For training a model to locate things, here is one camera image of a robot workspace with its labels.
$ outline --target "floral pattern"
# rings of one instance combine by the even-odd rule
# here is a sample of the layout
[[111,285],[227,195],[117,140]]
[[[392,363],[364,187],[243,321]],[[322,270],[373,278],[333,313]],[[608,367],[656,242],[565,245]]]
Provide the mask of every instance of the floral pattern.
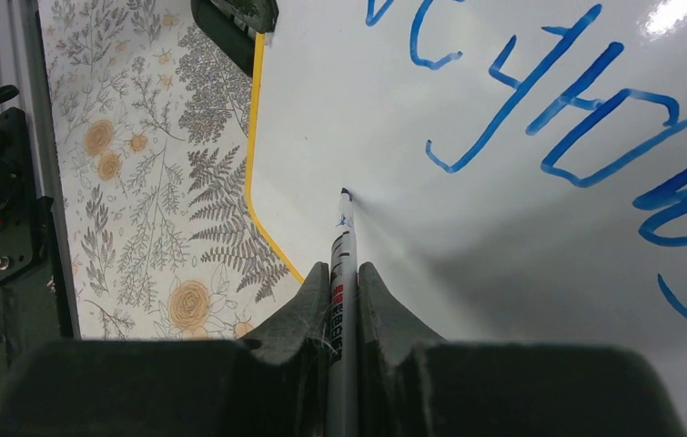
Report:
[[298,289],[244,198],[251,80],[185,2],[40,11],[83,336],[246,334]]

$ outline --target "screw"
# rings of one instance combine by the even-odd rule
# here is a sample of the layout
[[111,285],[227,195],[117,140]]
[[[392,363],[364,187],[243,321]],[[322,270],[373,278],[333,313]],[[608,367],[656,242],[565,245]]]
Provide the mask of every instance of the screw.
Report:
[[8,269],[11,265],[11,260],[8,257],[0,257],[0,270]]

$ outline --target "yellow board trim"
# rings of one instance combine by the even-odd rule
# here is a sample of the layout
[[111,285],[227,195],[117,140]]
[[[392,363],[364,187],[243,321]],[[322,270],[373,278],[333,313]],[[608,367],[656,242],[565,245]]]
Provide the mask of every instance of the yellow board trim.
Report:
[[265,36],[263,34],[257,34],[255,36],[255,66],[252,70],[252,109],[249,112],[249,143],[247,150],[247,176],[244,181],[244,197],[247,200],[247,208],[249,209],[249,216],[252,221],[255,222],[255,226],[258,227],[260,234],[268,242],[268,245],[276,252],[278,257],[284,262],[289,271],[298,282],[303,282],[303,276],[298,273],[292,262],[289,261],[287,255],[278,248],[276,241],[274,241],[270,235],[260,224],[258,215],[255,213],[255,207],[252,206],[252,165],[255,163],[255,142],[258,136],[258,106],[260,102],[260,80],[263,74],[263,47],[265,46]]

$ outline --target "white board surface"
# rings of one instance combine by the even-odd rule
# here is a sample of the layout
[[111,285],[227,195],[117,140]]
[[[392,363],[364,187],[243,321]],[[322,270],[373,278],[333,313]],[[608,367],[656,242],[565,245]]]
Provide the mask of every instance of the white board surface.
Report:
[[632,348],[687,426],[687,0],[370,3],[279,2],[267,233],[328,262],[347,187],[360,262],[430,327]]

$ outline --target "marker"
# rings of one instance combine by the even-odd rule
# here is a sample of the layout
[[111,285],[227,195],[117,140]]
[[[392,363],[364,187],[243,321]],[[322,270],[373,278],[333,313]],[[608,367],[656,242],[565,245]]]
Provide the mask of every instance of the marker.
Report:
[[329,289],[332,310],[329,342],[332,356],[325,437],[359,434],[357,410],[357,240],[354,235],[354,205],[349,191],[340,191],[340,216],[335,227],[339,236],[332,243]]

